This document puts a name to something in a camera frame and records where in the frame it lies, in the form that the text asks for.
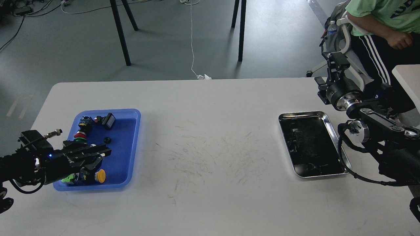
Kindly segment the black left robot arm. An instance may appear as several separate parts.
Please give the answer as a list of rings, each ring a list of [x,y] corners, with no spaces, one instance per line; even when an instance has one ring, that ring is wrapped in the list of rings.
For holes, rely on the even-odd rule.
[[[21,146],[15,153],[1,157],[1,182],[9,181],[23,194],[33,194],[44,185],[72,174],[102,183],[105,177],[100,166],[104,157],[111,155],[111,149],[105,144],[66,140],[62,149],[55,150],[47,139],[61,133],[61,129],[46,135],[37,130],[23,131],[18,139]]]

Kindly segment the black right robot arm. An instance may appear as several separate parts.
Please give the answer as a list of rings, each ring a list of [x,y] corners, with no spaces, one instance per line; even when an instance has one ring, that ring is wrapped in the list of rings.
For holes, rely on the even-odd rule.
[[[378,98],[363,100],[363,91],[345,76],[350,63],[341,52],[323,52],[327,62],[327,80],[315,77],[319,98],[338,111],[345,111],[348,121],[338,125],[338,155],[342,166],[354,178],[384,186],[419,188],[419,129],[394,119],[390,102],[393,88],[383,83]],[[375,181],[355,173],[342,158],[342,144],[361,153],[369,153],[378,162],[379,173],[392,181]]]

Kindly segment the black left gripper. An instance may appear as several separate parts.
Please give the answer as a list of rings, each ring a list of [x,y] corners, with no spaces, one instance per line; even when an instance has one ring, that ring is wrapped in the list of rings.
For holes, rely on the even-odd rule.
[[[62,150],[54,150],[41,160],[41,169],[44,171],[44,184],[68,177],[78,173],[79,167],[73,166],[76,162],[82,162],[80,171],[97,171],[104,157],[110,156],[112,150],[106,144],[89,145],[86,142],[63,141]]]

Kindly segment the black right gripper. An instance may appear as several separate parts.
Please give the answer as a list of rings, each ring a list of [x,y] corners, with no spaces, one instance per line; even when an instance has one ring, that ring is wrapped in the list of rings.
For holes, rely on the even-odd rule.
[[[322,52],[327,61],[327,82],[322,77],[315,77],[318,85],[318,97],[325,105],[332,104],[338,111],[346,111],[350,100],[358,100],[363,92],[351,79],[344,79],[345,70],[350,63],[342,52]]]

